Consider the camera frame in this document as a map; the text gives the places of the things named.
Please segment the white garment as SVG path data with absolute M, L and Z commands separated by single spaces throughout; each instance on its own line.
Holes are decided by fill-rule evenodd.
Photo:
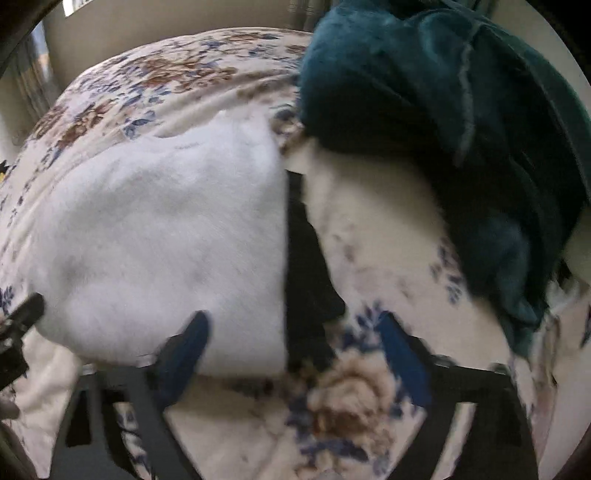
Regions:
M 287 366 L 287 174 L 262 115 L 216 115 L 169 138 L 108 148 L 41 205 L 26 281 L 38 331 L 75 354 L 131 364 L 207 313 L 199 368 L 273 377 Z

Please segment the black garment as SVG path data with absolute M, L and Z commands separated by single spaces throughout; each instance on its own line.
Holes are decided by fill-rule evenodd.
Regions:
M 332 286 L 320 240 L 308 221 L 304 176 L 290 172 L 287 182 L 287 371 L 300 371 L 307 361 L 325 371 L 335 358 L 325 325 L 345 315 L 346 303 Z

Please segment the floral bed blanket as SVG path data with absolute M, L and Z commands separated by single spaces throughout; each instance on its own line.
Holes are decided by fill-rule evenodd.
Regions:
M 383 479 L 425 417 L 387 365 L 376 328 L 392 313 L 442 360 L 509 373 L 531 426 L 539 475 L 554 477 L 590 424 L 589 287 L 551 288 L 531 357 L 512 354 L 487 304 L 472 299 L 426 182 L 402 161 L 338 155 L 294 120 L 304 32 L 225 28 L 144 45 L 91 67 L 35 126 L 1 179 L 1 309 L 27 294 L 30 227 L 42 198 L 84 157 L 144 135 L 172 136 L 223 110 L 270 114 L 288 169 L 348 304 L 334 384 L 196 379 L 167 413 L 208 479 Z

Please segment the teal plush blanket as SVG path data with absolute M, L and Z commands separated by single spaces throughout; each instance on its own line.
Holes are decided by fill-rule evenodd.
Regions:
M 527 356 L 590 204 L 590 119 L 564 77 L 455 1 L 342 1 L 305 51 L 300 114 L 325 148 L 415 164 L 471 293 Z

